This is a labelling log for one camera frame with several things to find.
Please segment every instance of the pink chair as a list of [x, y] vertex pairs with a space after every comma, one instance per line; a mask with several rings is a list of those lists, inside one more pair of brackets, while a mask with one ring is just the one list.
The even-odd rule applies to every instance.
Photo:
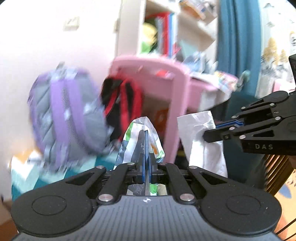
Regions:
[[279, 91], [280, 87], [281, 87], [281, 81], [279, 79], [276, 79], [274, 81], [274, 87], [272, 92]]
[[[167, 77], [157, 75], [159, 71], [168, 71]], [[185, 115], [187, 108], [198, 109], [201, 94], [204, 91], [217, 91], [214, 86], [192, 79], [189, 69], [180, 62], [149, 56], [119, 56], [110, 68], [110, 75], [126, 74], [139, 82], [145, 95], [170, 101], [165, 130], [165, 162], [174, 163], [179, 134], [177, 117]]]

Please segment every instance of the plastic bag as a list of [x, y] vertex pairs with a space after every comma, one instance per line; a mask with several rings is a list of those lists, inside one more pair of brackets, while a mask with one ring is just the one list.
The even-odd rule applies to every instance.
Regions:
[[149, 153], [153, 153], [157, 162], [162, 162], [165, 156], [158, 134], [148, 117], [135, 119], [129, 125], [124, 134], [121, 147], [117, 155], [115, 165], [122, 163], [138, 162], [140, 153], [143, 151], [145, 134], [148, 131]]
[[206, 130], [216, 128], [212, 113], [203, 111], [180, 116], [177, 118], [177, 122], [189, 166], [198, 166], [227, 177], [223, 141], [207, 143], [202, 137]]

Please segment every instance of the paper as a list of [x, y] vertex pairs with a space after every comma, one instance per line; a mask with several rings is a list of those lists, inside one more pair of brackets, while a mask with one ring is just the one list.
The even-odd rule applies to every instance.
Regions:
[[202, 135], [206, 130], [216, 128], [212, 113], [203, 111], [177, 118], [179, 135], [189, 166], [198, 166], [210, 172], [227, 177], [223, 154], [223, 142], [207, 143]]

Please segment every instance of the wall outlet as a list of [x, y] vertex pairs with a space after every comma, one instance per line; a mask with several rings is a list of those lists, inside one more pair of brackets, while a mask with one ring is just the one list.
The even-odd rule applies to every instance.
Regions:
[[79, 28], [79, 25], [79, 17], [70, 18], [64, 24], [64, 31], [76, 31]]

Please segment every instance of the metal rivet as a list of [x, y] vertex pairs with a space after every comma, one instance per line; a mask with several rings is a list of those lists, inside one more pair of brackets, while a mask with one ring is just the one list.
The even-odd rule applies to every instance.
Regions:
[[192, 201], [194, 199], [194, 196], [192, 194], [190, 194], [190, 193], [184, 193], [184, 194], [180, 195], [180, 199], [182, 201], [189, 202], [189, 201]]
[[102, 202], [109, 202], [113, 199], [113, 196], [110, 194], [102, 194], [99, 196], [99, 200]]

